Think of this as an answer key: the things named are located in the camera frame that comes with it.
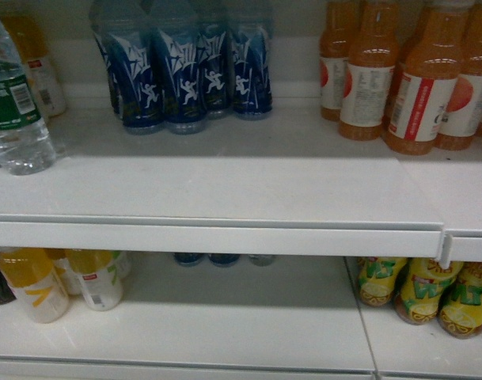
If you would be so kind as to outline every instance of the barcode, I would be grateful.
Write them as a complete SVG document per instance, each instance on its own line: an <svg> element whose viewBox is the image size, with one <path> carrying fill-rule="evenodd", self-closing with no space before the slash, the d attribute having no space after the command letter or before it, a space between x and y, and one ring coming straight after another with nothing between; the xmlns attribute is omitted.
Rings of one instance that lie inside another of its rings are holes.
<svg viewBox="0 0 482 380"><path fill-rule="evenodd" d="M26 83L10 87L10 92L12 93L12 97L16 102L20 114L24 115L25 113L35 110L35 104L33 103L32 96L29 93Z"/></svg>
<svg viewBox="0 0 482 380"><path fill-rule="evenodd" d="M102 303L101 297L100 297L99 294L92 295L91 300L93 301L93 304L95 304L95 305L100 305Z"/></svg>
<svg viewBox="0 0 482 380"><path fill-rule="evenodd" d="M48 90L42 89L40 91L40 97L42 98L42 101L44 102L45 105L49 105L50 103L52 103L51 94L49 93Z"/></svg>

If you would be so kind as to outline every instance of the red stripe on label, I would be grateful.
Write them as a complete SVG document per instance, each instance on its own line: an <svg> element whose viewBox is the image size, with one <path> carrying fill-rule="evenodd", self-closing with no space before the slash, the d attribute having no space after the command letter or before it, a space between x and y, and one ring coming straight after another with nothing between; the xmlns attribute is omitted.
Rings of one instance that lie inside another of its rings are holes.
<svg viewBox="0 0 482 380"><path fill-rule="evenodd" d="M404 135L405 140L416 140L416 135L422 122L423 113L429 102L431 96L432 86L434 85L434 79L422 78L418 93L416 94L415 105L413 105L412 115L409 119L408 129Z"/></svg>

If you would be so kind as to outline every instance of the green bottle label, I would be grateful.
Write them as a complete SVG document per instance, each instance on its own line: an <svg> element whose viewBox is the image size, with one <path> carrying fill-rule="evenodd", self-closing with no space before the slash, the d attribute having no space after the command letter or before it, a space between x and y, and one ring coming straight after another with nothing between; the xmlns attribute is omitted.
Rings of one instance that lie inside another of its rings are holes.
<svg viewBox="0 0 482 380"><path fill-rule="evenodd" d="M0 130L26 127L40 120L25 75L0 81Z"/></svg>

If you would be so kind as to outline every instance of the store shelf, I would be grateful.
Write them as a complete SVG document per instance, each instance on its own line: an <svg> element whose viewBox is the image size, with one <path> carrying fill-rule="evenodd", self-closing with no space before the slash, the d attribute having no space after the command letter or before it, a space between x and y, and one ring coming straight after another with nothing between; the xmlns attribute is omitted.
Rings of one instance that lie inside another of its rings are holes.
<svg viewBox="0 0 482 380"><path fill-rule="evenodd" d="M0 306L0 373L325 380L374 371L342 258L280 256L261 268L242 256L232 268L208 260L182 268L166 253L133 255L113 310L75 298L63 317L39 325L17 302Z"/></svg>
<svg viewBox="0 0 482 380"><path fill-rule="evenodd" d="M443 262L482 261L482 138L468 150L397 158L445 222Z"/></svg>
<svg viewBox="0 0 482 380"><path fill-rule="evenodd" d="M354 279L358 269L348 260ZM389 378L482 379L482 334L454 338L437 320L425 325L402 321L392 304L373 308L360 303L360 313L379 374Z"/></svg>
<svg viewBox="0 0 482 380"><path fill-rule="evenodd" d="M437 257L442 222L381 141L316 108L131 136L108 109L53 120L62 157L0 170L0 245Z"/></svg>

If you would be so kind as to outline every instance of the water bottle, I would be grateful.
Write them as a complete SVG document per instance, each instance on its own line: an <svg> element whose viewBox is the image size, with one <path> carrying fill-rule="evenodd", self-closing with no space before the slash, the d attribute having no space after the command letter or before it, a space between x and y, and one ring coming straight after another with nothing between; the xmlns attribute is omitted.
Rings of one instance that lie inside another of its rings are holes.
<svg viewBox="0 0 482 380"><path fill-rule="evenodd" d="M0 22L0 165L18 176L40 172L55 160L56 152L29 91L21 58Z"/></svg>
<svg viewBox="0 0 482 380"><path fill-rule="evenodd" d="M123 98L123 126L132 135L163 129L161 85L150 65L148 18L135 0L104 0L101 41Z"/></svg>
<svg viewBox="0 0 482 380"><path fill-rule="evenodd" d="M155 0L151 32L165 89L167 128L189 135L205 127L206 110L199 84L197 16L186 0Z"/></svg>
<svg viewBox="0 0 482 380"><path fill-rule="evenodd" d="M243 120L260 120L272 110L268 60L272 8L268 0L239 0L230 9L234 91L232 106Z"/></svg>
<svg viewBox="0 0 482 380"><path fill-rule="evenodd" d="M221 119L230 110L226 8L221 0L191 0L190 4L199 16L197 55L207 117Z"/></svg>

